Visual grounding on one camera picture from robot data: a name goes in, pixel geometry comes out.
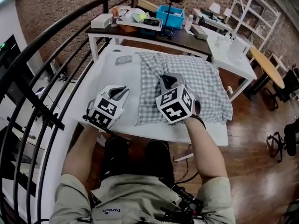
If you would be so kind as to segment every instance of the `white device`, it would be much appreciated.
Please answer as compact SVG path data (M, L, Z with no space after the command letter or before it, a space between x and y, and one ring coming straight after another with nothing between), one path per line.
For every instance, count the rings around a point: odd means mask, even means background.
M207 40L208 35L199 25L192 24L190 29L198 39Z
M89 103L88 122L97 128L109 129L124 112L123 106L128 96L129 89L124 85L105 86Z
M247 54L250 47L250 44L245 42L243 39L236 37L228 49L228 57L231 60L238 60L241 55Z
M106 26L109 25L110 19L112 18L112 14L108 13L102 13L99 16L97 16L95 19L91 22L92 28L101 28L104 29Z
M158 110L171 124L192 115L193 101L183 84L156 97Z

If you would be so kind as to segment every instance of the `wooden desk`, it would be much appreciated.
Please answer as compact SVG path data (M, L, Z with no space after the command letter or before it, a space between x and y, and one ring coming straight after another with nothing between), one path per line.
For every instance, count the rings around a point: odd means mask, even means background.
M144 35L139 31L127 33L120 26L113 28L110 25L104 29L90 28L86 30L86 33L88 33L89 36L94 62L96 62L99 58L96 46L96 39L98 37L115 38L116 45L119 45L117 42L119 39L156 44L191 53L200 56L204 60L212 54L207 41L197 39L195 36L188 34L184 29L174 30L173 38L171 40L165 36L160 36L159 34Z
M252 56L264 70L264 73L248 90L244 91L245 96L250 100L255 100L255 95L270 81L270 79L279 88L283 89L285 87L284 81L269 59L255 47L251 47L250 51Z

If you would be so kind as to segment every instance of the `blue plastic box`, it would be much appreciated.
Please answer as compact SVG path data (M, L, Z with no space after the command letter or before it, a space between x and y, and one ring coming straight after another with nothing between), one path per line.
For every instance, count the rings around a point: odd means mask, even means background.
M163 25L165 25L168 9L169 9L168 5L160 5L156 11L156 18L161 18L163 20ZM183 11L182 9L179 9L176 7L170 8L171 13L181 14L182 11ZM177 28L177 29L182 29L183 21L185 19L185 11L183 11L181 16L176 16L171 13L169 13L166 26Z

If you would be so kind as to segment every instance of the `white shelf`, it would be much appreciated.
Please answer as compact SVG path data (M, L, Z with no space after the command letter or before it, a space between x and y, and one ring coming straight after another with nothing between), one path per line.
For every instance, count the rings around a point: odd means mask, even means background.
M239 4L240 6L242 6L241 2L239 2L239 1L237 1L236 3ZM246 7L246 5L243 4L243 9L245 9L245 7Z
M274 16L274 22L273 24L271 25L269 22L267 22L263 17L262 15L258 14L256 11L254 11L250 5L251 3L255 1L257 2L261 7L263 7L263 11L265 11L266 9L270 10L272 13L273 13L273 16ZM238 30L241 26L244 26L246 28L248 28L250 31L252 31L252 34L251 34L251 42L253 43L253 34L256 34L258 37L260 37L263 42L262 44L259 46L258 50L261 50L263 48L263 46L266 44L266 42L268 41L271 33L273 32L278 20L279 20L279 17L280 17L280 12L278 11L275 11L266 1L264 0L248 0L247 1L247 4L243 4L243 0L234 0L234 3L232 5L232 8L231 8L231 11L234 10L234 7L236 5L241 5L241 8L242 8L242 15L240 18L237 18L235 15L231 15L231 17L233 19L236 19L238 21L238 25L237 27L235 28L235 30L233 31L233 34L232 34L232 38L235 38L237 33L238 33ZM261 22L265 23L266 26L268 26L270 28L270 30L267 32L267 35L266 37L263 37L262 34L258 33L258 31L253 28L252 26L250 26L249 24L247 24L244 19L247 15L247 12L250 12L251 14L253 14L255 17L258 18L258 24Z
M257 3L259 3L261 6L268 8L276 16L278 16L280 14L279 12L274 11L274 9L268 3L266 3L264 0L254 0L254 1L256 1Z
M238 22L240 22L240 19L237 18L235 15L231 14L230 15L232 18L236 19ZM262 35L260 35L252 26L250 26L249 24L245 23L245 22L241 22L241 24L245 27L247 27L250 31L252 31L254 34L258 35L261 39L265 40L266 38L264 38Z
M268 27L272 27L263 17L261 17L256 11L254 11L253 9L251 9L250 7L248 8L248 11L251 12L254 16L256 16L258 19L260 19L261 21L263 21L263 23L265 23Z
M249 8L248 11L250 11L254 16L261 19L261 21L263 21L263 23L265 23L268 27L272 28L272 26L263 17L261 17L256 11L252 10L251 8Z

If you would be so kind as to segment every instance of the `cable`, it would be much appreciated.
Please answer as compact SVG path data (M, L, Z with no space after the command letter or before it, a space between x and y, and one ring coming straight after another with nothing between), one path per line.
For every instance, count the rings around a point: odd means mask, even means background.
M187 174L189 173L189 165L188 165L188 159L186 159L186 165L187 165L187 171L186 171L186 173L178 180L178 181L176 181L175 183L174 183L174 185L178 185L178 184L180 184L180 183L186 183L186 182L189 182L189 181L191 181L193 178L195 178L197 175L198 175L198 172L196 172L196 174L195 175L193 175L191 178L189 178L189 179L187 179L187 180L185 180L185 181L181 181L183 178L185 178L186 176L187 176Z
M187 165L187 171L185 172L185 174L179 180L177 180L177 181L175 180L176 182L179 182L179 181L183 180L183 178L187 176L187 174L189 172L188 159L186 159L186 165Z
M173 185L178 185L178 184L181 184L181 183L189 182L189 181L191 181L193 178L195 178L197 175L198 175L198 172L196 172L196 174L194 174L191 178L189 178L189 179L187 179L187 180L185 180L185 181L175 182Z

